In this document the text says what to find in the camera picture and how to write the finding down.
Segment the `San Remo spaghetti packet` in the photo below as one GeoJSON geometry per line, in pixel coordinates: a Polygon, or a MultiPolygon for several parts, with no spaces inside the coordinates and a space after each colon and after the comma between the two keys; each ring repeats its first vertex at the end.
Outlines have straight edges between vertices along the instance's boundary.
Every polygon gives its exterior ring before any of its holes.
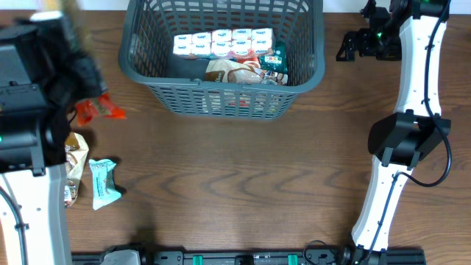
{"type": "Polygon", "coordinates": [[[77,109],[78,125],[85,126],[98,116],[111,119],[125,119],[126,112],[117,106],[110,98],[109,93],[86,99],[75,104],[77,109]]]}

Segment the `white brown snack bag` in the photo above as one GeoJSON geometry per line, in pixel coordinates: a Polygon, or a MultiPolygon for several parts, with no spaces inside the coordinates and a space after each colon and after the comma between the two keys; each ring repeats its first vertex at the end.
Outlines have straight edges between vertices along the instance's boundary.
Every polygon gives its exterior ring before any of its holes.
{"type": "Polygon", "coordinates": [[[288,75],[263,70],[232,60],[211,60],[205,71],[204,81],[262,85],[287,85],[288,75]]]}
{"type": "Polygon", "coordinates": [[[65,182],[65,206],[72,206],[78,197],[79,185],[85,162],[88,156],[89,147],[85,139],[78,133],[71,132],[65,142],[67,173],[65,182]]]}

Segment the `grey plastic basket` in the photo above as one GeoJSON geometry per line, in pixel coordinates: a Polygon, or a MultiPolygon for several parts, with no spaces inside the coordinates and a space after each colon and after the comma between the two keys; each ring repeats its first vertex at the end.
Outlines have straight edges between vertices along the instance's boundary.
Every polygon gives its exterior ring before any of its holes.
{"type": "Polygon", "coordinates": [[[276,119],[325,73],[320,0],[130,0],[118,57],[121,70],[147,85],[171,112],[276,119]],[[174,36],[216,29],[272,28],[286,45],[288,83],[206,82],[206,60],[173,55],[174,36]]]}

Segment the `green Nescafe coffee bag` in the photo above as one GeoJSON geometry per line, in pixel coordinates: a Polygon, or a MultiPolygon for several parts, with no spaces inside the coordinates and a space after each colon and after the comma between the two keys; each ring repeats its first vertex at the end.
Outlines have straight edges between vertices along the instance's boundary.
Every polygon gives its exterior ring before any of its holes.
{"type": "Polygon", "coordinates": [[[286,45],[282,41],[277,41],[273,54],[260,56],[259,63],[261,69],[274,71],[277,73],[288,73],[288,61],[286,56],[286,45]]]}

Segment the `light blue snack bar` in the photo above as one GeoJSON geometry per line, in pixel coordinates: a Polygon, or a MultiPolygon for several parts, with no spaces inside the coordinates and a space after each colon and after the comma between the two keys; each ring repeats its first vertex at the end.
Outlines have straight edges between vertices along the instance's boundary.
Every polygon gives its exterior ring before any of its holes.
{"type": "Polygon", "coordinates": [[[110,159],[88,161],[93,181],[93,204],[96,211],[121,198],[121,192],[116,190],[113,170],[116,167],[110,159]]]}

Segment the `Kleenex tissue multipack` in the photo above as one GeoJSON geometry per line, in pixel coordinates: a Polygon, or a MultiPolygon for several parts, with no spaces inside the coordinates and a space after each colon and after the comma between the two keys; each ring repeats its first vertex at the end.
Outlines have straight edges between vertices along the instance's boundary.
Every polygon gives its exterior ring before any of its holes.
{"type": "Polygon", "coordinates": [[[174,36],[173,54],[185,59],[249,59],[271,55],[272,28],[217,29],[174,36]]]}

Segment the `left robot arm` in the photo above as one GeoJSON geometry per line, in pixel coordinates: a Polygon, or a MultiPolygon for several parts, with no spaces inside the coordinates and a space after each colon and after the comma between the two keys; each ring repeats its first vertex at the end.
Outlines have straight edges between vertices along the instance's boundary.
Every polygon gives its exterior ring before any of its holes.
{"type": "Polygon", "coordinates": [[[1,228],[9,264],[100,264],[73,254],[65,217],[65,142],[76,103],[107,90],[62,11],[1,29],[1,228]]]}

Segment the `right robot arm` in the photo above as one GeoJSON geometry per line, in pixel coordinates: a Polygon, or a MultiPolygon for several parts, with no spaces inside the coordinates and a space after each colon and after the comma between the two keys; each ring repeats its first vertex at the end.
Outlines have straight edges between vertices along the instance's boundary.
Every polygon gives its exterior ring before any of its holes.
{"type": "Polygon", "coordinates": [[[389,231],[407,181],[422,187],[441,184],[449,175],[451,121],[442,117],[438,78],[442,38],[450,0],[396,0],[389,8],[368,1],[361,11],[369,26],[345,34],[336,59],[356,55],[401,63],[400,91],[394,111],[372,125],[368,150],[372,175],[363,208],[350,234],[352,244],[337,253],[338,264],[414,264],[421,250],[389,250],[389,231]],[[439,144],[446,150],[445,170],[424,183],[413,169],[439,144]]]}

